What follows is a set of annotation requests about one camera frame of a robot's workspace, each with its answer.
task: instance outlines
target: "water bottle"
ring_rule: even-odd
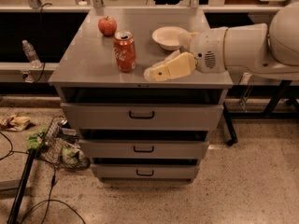
[[[32,67],[34,69],[41,68],[42,65],[41,65],[41,62],[39,61],[37,54],[36,54],[36,50],[27,40],[22,41],[22,49],[25,52],[26,57],[28,58]]]

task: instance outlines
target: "wire basket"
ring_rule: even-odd
[[[63,128],[64,117],[52,119],[40,150],[39,158],[49,161],[56,168],[82,170],[90,166],[90,160],[84,157],[77,145],[78,136],[75,130]],[[66,156],[65,151],[76,150],[72,156]]]

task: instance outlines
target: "can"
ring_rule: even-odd
[[[120,71],[130,72],[135,69],[136,51],[132,33],[121,31],[114,35],[114,54]]]

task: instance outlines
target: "apple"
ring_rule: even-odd
[[[112,17],[103,17],[99,20],[98,27],[103,35],[114,35],[118,27],[116,21]]]

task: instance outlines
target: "bowl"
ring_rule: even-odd
[[[183,33],[188,32],[177,26],[165,26],[155,30],[152,39],[159,43],[163,49],[176,50],[181,47],[178,42],[178,35]]]

